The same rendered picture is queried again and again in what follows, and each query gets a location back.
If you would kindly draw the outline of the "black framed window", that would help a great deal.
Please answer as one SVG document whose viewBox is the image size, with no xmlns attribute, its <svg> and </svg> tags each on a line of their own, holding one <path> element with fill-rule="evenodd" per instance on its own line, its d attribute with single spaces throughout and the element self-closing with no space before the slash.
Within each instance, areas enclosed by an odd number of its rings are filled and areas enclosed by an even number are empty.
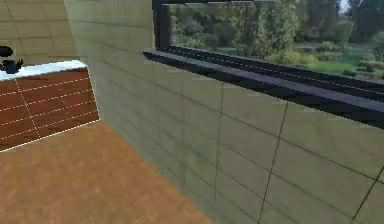
<svg viewBox="0 0 384 224">
<path fill-rule="evenodd" d="M 152 0 L 155 46 L 143 55 L 183 71 L 384 129 L 384 80 L 321 73 L 171 44 L 171 5 L 252 1 Z"/>
</svg>

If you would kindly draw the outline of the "brown cabinet with white top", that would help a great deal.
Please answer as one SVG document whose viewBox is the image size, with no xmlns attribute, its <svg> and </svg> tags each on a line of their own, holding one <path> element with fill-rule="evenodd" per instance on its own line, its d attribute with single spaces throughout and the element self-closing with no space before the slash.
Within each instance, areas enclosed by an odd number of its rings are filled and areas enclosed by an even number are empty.
<svg viewBox="0 0 384 224">
<path fill-rule="evenodd" d="M 0 152 L 98 119 L 91 78 L 82 62 L 0 72 Z"/>
</svg>

